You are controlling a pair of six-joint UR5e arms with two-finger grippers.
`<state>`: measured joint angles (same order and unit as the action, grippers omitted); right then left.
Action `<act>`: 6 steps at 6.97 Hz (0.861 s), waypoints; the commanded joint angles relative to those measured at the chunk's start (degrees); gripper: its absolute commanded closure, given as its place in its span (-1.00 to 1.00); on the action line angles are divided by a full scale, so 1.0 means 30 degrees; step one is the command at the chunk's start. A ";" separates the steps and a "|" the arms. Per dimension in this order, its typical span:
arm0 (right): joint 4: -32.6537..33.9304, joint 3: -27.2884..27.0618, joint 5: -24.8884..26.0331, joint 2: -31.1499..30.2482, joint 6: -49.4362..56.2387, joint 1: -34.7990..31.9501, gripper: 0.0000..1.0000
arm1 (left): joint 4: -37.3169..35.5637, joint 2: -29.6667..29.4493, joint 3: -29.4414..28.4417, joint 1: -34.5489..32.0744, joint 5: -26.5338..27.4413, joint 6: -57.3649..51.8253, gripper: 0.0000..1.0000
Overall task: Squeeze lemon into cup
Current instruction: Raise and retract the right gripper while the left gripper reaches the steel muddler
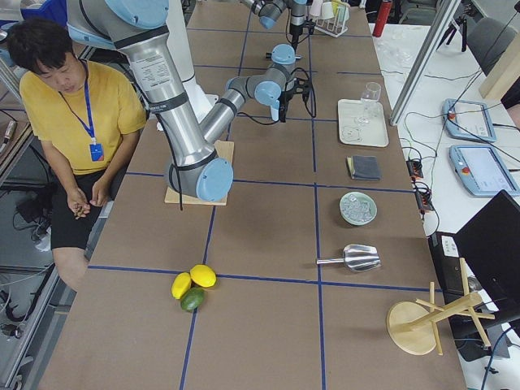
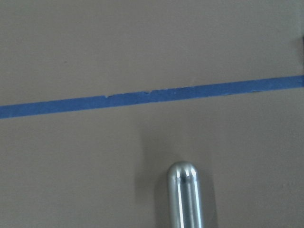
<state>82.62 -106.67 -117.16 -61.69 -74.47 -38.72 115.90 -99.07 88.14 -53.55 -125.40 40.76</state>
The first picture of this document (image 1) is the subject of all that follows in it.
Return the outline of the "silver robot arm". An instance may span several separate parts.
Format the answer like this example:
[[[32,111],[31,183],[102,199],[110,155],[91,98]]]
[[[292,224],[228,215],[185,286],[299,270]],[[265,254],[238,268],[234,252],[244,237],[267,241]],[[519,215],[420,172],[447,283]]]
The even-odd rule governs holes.
[[[294,85],[295,50],[279,44],[262,74],[229,80],[221,96],[205,94],[178,1],[69,1],[67,26],[74,41],[126,56],[171,149],[165,179],[182,197],[205,202],[226,197],[233,170],[215,142],[249,99],[269,106],[277,119],[280,96]]]
[[[300,37],[306,24],[306,6],[307,1],[304,0],[243,0],[249,10],[258,16],[260,24],[265,29],[271,29],[280,16],[288,10],[288,34],[291,36],[288,42],[293,49],[297,49]]]

